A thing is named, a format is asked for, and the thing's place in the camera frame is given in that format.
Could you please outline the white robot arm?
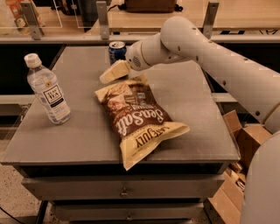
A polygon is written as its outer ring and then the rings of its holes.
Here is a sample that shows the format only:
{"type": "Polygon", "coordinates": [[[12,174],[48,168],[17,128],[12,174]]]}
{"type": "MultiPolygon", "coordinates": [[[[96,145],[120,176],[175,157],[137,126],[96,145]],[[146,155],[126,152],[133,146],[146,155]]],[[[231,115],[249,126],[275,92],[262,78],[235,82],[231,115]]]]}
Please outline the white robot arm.
{"type": "Polygon", "coordinates": [[[193,60],[221,84],[271,136],[248,168],[240,224],[280,224],[280,74],[215,44],[184,17],[171,17],[160,33],[128,48],[100,80],[109,83],[130,70],[193,60]]]}

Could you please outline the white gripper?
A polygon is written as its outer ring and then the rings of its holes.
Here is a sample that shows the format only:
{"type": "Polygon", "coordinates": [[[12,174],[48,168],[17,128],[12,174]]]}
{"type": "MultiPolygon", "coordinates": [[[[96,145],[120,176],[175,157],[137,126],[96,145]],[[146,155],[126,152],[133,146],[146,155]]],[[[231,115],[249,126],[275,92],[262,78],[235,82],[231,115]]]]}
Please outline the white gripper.
{"type": "Polygon", "coordinates": [[[101,76],[103,84],[110,83],[130,73],[130,68],[136,71],[148,69],[157,64],[171,64],[187,61],[186,57],[169,51],[162,43],[160,34],[137,41],[127,48],[126,60],[117,60],[101,76]]]}

